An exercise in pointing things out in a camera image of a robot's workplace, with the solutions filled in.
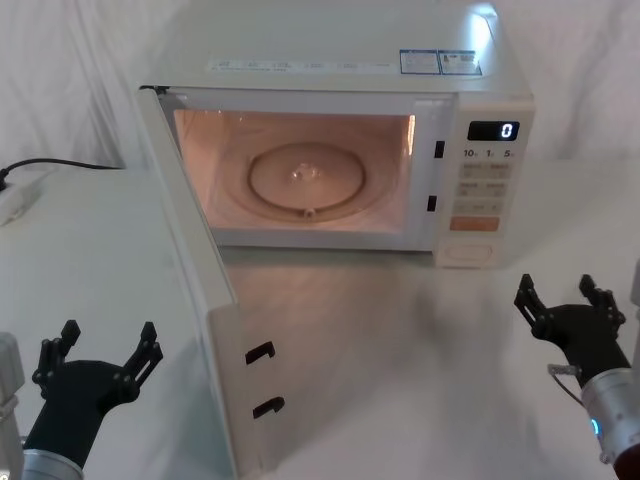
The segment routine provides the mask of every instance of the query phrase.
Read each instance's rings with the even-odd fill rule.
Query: white table
[[[577,283],[591,273],[627,314],[631,357],[638,179],[639,162],[529,162],[507,266],[493,271],[435,270],[417,254],[223,250],[256,338],[289,326],[298,337],[280,342],[279,358],[306,352],[283,375],[318,379],[290,395],[308,421],[290,425],[295,452],[271,476],[611,478],[585,412],[546,374],[562,353],[531,337],[512,301],[528,272],[548,305],[582,302]],[[69,318],[82,330],[70,360],[123,363],[145,321],[158,330],[165,359],[136,402],[107,415],[85,467],[92,480],[229,470],[160,205],[148,174],[66,170],[0,227],[0,329],[17,336],[27,376],[40,341]],[[338,341],[314,350],[327,335]],[[30,381],[19,397],[26,433],[42,400]]]

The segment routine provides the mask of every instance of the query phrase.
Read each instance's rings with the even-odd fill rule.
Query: sticker
[[[396,75],[398,66],[394,63],[353,63],[353,62],[276,62],[266,60],[211,60],[207,65],[210,72],[256,72],[289,74],[364,74]]]
[[[440,75],[437,50],[400,50],[403,75]]]
[[[438,50],[442,75],[482,75],[475,50]]]

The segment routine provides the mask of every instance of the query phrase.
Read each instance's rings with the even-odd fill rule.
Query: microwave top
[[[489,4],[354,2],[193,0],[143,84],[531,96]]]

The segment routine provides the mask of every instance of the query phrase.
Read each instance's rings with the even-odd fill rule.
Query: white power strip
[[[37,187],[49,172],[11,172],[11,181],[0,192],[0,226],[20,217],[33,204]]]

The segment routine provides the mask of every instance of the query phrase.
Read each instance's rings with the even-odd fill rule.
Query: white microwave
[[[272,345],[244,343],[217,246],[499,258],[533,96],[496,12],[448,3],[194,1],[137,92],[238,477],[277,461],[286,392],[256,387]]]

